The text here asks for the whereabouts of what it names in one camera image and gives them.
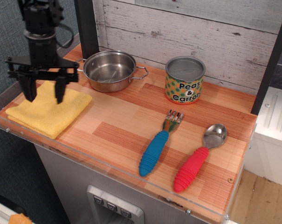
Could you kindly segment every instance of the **button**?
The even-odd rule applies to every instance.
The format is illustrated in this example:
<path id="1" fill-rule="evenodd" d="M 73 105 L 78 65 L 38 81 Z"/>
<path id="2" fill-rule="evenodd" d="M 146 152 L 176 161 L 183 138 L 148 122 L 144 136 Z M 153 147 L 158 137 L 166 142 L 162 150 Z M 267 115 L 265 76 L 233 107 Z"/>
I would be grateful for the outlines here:
<path id="1" fill-rule="evenodd" d="M 117 206 L 114 204 L 111 204 L 110 202 L 107 202 L 108 208 L 112 211 L 117 211 Z"/>
<path id="2" fill-rule="evenodd" d="M 94 201 L 97 203 L 97 204 L 100 204 L 100 205 L 103 205 L 103 200 L 97 196 L 93 196 L 94 197 Z"/>
<path id="3" fill-rule="evenodd" d="M 124 217 L 131 218 L 131 213 L 128 212 L 128 211 L 125 211 L 125 210 L 121 209 L 121 214 L 122 214 Z"/>

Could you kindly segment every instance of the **tin can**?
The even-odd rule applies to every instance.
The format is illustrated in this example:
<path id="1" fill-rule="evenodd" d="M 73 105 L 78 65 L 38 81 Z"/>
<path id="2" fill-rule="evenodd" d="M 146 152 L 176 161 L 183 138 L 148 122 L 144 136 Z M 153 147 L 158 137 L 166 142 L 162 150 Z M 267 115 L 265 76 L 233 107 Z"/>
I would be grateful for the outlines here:
<path id="1" fill-rule="evenodd" d="M 202 61 L 180 56 L 168 61 L 165 70 L 165 95 L 170 101 L 187 105 L 199 99 L 206 70 Z"/>

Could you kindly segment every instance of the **screw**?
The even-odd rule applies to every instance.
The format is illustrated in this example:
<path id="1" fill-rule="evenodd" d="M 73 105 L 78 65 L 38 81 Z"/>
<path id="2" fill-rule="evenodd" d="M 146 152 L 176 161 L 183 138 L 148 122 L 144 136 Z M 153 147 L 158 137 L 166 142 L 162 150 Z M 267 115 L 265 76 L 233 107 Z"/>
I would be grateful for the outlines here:
<path id="1" fill-rule="evenodd" d="M 233 183 L 234 182 L 233 178 L 228 178 L 228 182 Z"/>

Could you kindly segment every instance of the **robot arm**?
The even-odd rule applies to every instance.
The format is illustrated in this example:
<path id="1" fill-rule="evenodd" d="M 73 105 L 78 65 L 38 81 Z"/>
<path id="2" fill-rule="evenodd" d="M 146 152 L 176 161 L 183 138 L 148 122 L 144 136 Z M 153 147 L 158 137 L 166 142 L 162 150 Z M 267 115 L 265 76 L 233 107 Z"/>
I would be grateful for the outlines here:
<path id="1" fill-rule="evenodd" d="M 63 20 L 58 0 L 18 0 L 23 20 L 26 24 L 24 36 L 28 39 L 28 56 L 9 57 L 9 77 L 16 78 L 27 100 L 36 97 L 36 80 L 54 80 L 55 96 L 61 103 L 66 85 L 78 82 L 78 63 L 58 56 L 55 28 Z"/>

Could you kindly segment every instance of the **gray fabric wall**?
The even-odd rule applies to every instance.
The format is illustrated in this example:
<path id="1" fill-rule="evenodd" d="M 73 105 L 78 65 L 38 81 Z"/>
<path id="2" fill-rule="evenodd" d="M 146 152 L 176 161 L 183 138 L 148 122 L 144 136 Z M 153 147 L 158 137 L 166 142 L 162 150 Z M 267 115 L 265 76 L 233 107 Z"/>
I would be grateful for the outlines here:
<path id="1" fill-rule="evenodd" d="M 65 20 L 78 34 L 73 0 L 60 0 Z M 25 28 L 17 0 L 0 0 L 0 94 L 16 82 L 8 78 L 8 56 L 28 54 Z M 70 34 L 57 29 L 64 44 Z M 37 224 L 67 224 L 67 216 L 32 143 L 0 130 L 0 195 L 23 207 Z"/>

